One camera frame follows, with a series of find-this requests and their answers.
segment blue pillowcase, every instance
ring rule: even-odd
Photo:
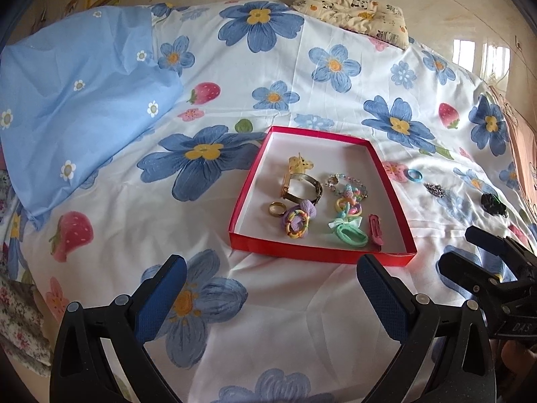
[[[88,10],[6,47],[0,138],[34,226],[182,91],[178,74],[152,55],[150,8]]]

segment blue ring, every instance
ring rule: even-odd
[[[407,179],[416,183],[419,183],[423,179],[423,174],[421,174],[418,170],[405,170],[404,175]]]

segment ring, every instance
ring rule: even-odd
[[[407,179],[416,183],[422,181],[423,179],[423,174],[421,174],[418,170],[405,170],[404,175]]]
[[[283,203],[280,203],[279,201],[273,201],[268,206],[268,212],[270,213],[270,215],[275,216],[276,218],[280,218],[280,216],[283,216],[286,210],[287,206]]]
[[[296,216],[302,218],[302,227],[300,228],[300,230],[295,231],[291,227],[291,222]],[[289,236],[291,239],[302,238],[308,231],[308,227],[309,215],[303,210],[296,209],[289,213],[289,215],[287,215],[287,219],[285,220],[285,233],[287,233],[287,236]]]

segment pink hair clip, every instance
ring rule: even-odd
[[[382,230],[380,230],[380,222],[378,215],[371,214],[369,216],[370,228],[371,228],[371,241],[382,247],[384,241],[382,240]]]

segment pillow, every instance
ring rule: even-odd
[[[294,0],[292,8],[325,23],[363,33],[406,50],[408,31],[403,11],[374,0]]]
[[[150,8],[88,10],[6,47],[0,138],[34,226],[182,91],[178,74],[152,55]]]

